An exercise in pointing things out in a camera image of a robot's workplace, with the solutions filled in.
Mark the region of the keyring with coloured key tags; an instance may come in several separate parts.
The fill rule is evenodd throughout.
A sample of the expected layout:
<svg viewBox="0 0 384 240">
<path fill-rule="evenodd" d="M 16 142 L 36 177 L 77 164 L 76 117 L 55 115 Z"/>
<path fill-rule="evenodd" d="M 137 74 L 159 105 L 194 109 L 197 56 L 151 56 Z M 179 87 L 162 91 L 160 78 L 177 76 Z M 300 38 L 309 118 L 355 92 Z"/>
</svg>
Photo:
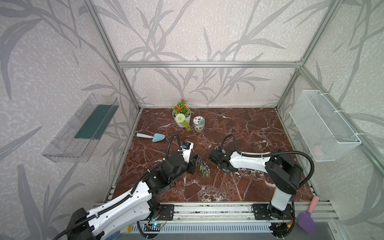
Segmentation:
<svg viewBox="0 0 384 240">
<path fill-rule="evenodd" d="M 202 173 L 203 178 L 208 178 L 210 176 L 211 170 L 210 167 L 202 160 L 197 161 L 197 167 L 199 171 Z"/>
</svg>

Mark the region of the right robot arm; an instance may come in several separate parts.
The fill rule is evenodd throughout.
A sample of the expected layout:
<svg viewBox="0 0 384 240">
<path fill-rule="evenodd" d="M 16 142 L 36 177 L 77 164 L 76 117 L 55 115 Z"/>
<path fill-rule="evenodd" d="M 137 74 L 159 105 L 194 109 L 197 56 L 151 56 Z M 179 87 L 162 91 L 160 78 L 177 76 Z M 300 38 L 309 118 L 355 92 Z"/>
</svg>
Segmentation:
<svg viewBox="0 0 384 240">
<path fill-rule="evenodd" d="M 299 155 L 307 159 L 310 170 L 302 179 L 304 170 L 299 163 L 291 158 L 291 155 Z M 267 173 L 275 184 L 275 191 L 269 203 L 268 211 L 271 214 L 281 215 L 287 205 L 292 203 L 296 193 L 313 176 L 315 165 L 313 159 L 300 151 L 274 150 L 270 153 L 246 153 L 238 149 L 235 135 L 226 136 L 221 145 L 214 149 L 209 160 L 216 164 L 226 174 L 239 169 L 255 170 Z"/>
</svg>

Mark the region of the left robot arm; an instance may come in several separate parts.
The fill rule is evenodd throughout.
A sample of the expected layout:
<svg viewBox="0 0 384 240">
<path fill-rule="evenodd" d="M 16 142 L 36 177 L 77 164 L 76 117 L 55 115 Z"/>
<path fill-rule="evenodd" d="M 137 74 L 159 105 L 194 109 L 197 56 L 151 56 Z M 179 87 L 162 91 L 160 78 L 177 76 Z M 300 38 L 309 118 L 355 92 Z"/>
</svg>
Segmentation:
<svg viewBox="0 0 384 240">
<path fill-rule="evenodd" d="M 185 173 L 193 174 L 198 157 L 193 153 L 192 142 L 181 142 L 177 134 L 172 138 L 178 142 L 176 154 L 166 155 L 161 163 L 145 171 L 130 190 L 112 201 L 89 211 L 75 211 L 67 228 L 55 239 L 106 240 L 124 227 L 157 217 L 161 212 L 157 195 L 167 191 Z"/>
</svg>

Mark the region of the round printed tin can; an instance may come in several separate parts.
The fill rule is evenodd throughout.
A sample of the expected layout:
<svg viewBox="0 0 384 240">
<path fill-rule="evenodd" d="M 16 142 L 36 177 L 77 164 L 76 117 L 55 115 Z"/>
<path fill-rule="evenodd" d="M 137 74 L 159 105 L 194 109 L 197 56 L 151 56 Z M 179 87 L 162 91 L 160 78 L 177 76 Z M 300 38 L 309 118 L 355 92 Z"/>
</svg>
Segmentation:
<svg viewBox="0 0 384 240">
<path fill-rule="evenodd" d="M 193 119 L 193 129 L 196 133 L 201 133 L 205 130 L 205 118 L 202 116 L 196 116 Z"/>
</svg>

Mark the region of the light blue garden trowel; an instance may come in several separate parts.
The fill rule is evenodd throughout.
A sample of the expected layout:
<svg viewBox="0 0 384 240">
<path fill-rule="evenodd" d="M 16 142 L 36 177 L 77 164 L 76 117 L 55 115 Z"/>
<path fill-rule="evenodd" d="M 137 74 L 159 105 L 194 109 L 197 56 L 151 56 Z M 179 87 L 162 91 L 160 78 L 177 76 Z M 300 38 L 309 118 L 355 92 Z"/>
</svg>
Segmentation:
<svg viewBox="0 0 384 240">
<path fill-rule="evenodd" d="M 151 139 L 152 142 L 154 142 L 154 143 L 160 142 L 160 141 L 162 141 L 162 140 L 164 140 L 166 138 L 165 135 L 158 134 L 158 133 L 155 133 L 153 136 L 137 133 L 136 136 L 139 137 L 139 138 Z"/>
</svg>

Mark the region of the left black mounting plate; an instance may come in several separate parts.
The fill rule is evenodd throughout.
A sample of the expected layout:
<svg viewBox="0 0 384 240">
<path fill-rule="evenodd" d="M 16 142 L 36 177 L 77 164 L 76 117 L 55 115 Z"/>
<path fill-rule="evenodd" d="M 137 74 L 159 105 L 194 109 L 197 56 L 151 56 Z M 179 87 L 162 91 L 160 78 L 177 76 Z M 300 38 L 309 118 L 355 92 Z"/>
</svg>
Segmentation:
<svg viewBox="0 0 384 240">
<path fill-rule="evenodd" d="M 173 204 L 160 204 L 155 210 L 152 220 L 156 221 L 172 221 L 175 213 L 175 205 Z"/>
</svg>

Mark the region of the black mounting plate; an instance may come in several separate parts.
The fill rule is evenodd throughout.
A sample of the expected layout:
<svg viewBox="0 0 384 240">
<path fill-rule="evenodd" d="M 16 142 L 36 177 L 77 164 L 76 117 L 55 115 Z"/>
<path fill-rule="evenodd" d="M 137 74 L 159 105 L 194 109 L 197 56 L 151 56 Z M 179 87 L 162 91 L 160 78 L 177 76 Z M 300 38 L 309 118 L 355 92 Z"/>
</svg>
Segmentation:
<svg viewBox="0 0 384 240">
<path fill-rule="evenodd" d="M 160 204 L 155 210 L 152 220 L 156 221 L 172 221 L 175 213 L 175 205 L 173 204 Z"/>
<path fill-rule="evenodd" d="M 291 203 L 288 203 L 283 211 L 270 207 L 270 204 L 253 204 L 251 211 L 254 214 L 255 220 L 288 221 L 292 220 L 295 216 Z"/>
</svg>

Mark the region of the potted artificial flower plant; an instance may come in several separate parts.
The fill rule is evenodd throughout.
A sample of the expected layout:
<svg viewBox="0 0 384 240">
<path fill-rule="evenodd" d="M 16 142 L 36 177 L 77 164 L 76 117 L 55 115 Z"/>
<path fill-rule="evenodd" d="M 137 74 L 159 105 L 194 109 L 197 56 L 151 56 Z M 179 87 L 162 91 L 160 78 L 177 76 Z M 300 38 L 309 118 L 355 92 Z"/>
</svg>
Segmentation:
<svg viewBox="0 0 384 240">
<path fill-rule="evenodd" d="M 190 132 L 192 130 L 190 125 L 191 120 L 191 110 L 187 106 L 188 101 L 182 99 L 175 106 L 173 106 L 173 117 L 176 124 L 184 128 L 186 131 Z"/>
</svg>

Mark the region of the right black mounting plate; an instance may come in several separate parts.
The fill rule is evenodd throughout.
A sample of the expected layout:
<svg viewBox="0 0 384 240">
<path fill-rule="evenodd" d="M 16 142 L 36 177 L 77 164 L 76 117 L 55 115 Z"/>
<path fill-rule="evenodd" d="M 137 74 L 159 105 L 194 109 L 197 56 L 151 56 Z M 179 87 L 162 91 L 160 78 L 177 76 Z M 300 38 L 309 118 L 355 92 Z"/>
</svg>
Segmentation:
<svg viewBox="0 0 384 240">
<path fill-rule="evenodd" d="M 288 221 L 292 220 L 295 216 L 291 203 L 288 203 L 283 211 L 270 207 L 270 204 L 253 204 L 251 211 L 254 214 L 255 220 Z"/>
</svg>

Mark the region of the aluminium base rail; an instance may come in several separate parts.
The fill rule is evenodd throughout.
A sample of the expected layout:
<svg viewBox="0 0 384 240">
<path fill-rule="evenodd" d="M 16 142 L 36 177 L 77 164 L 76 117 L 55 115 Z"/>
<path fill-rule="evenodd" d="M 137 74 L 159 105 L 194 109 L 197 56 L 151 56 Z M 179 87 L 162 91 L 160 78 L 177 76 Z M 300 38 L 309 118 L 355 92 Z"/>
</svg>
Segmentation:
<svg viewBox="0 0 384 240">
<path fill-rule="evenodd" d="M 311 202 L 294 202 L 291 203 L 295 211 L 296 218 L 302 213 L 308 211 Z M 251 211 L 253 204 L 267 204 L 266 202 L 196 202 L 196 203 L 171 203 L 175 205 L 175 213 L 172 221 L 160 221 L 167 224 L 176 223 L 289 223 L 288 221 L 271 221 L 271 220 L 255 220 L 254 214 Z M 150 211 L 148 203 L 136 204 L 123 210 L 121 206 L 116 207 L 106 213 L 101 211 L 109 205 L 105 204 L 90 211 L 90 215 L 96 217 L 90 220 L 90 225 L 97 227 L 113 226 L 122 228 L 133 225 L 137 221 L 145 221 L 152 219 L 154 213 Z"/>
</svg>

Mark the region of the clear plastic wall shelf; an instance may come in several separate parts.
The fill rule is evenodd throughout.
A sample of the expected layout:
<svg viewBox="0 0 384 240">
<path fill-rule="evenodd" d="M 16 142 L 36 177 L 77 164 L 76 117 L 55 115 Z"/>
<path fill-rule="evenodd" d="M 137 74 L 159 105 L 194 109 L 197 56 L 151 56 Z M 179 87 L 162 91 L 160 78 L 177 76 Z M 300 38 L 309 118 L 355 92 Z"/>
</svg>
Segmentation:
<svg viewBox="0 0 384 240">
<path fill-rule="evenodd" d="M 120 104 L 117 97 L 90 94 L 42 156 L 54 163 L 86 163 Z"/>
</svg>

